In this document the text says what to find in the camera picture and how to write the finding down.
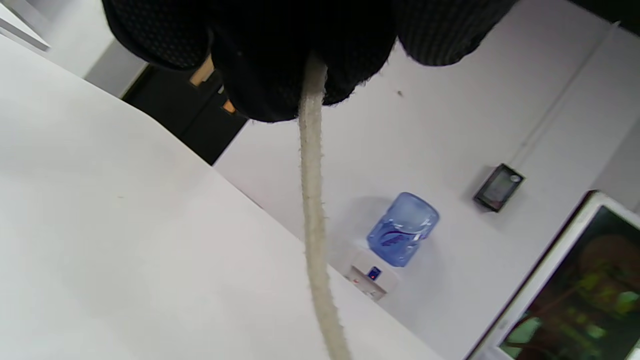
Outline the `person's left hand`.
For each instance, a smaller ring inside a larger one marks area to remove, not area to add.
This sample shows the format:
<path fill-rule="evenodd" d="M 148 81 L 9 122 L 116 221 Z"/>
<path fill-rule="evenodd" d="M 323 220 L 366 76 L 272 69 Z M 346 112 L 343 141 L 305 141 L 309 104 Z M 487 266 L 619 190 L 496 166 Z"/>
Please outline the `person's left hand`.
<path fill-rule="evenodd" d="M 417 63 L 460 62 L 514 0 L 104 0 L 121 45 L 161 68 L 210 57 L 232 104 L 250 119 L 298 115 L 311 55 L 327 67 L 323 105 L 349 98 L 386 64 L 396 41 Z"/>

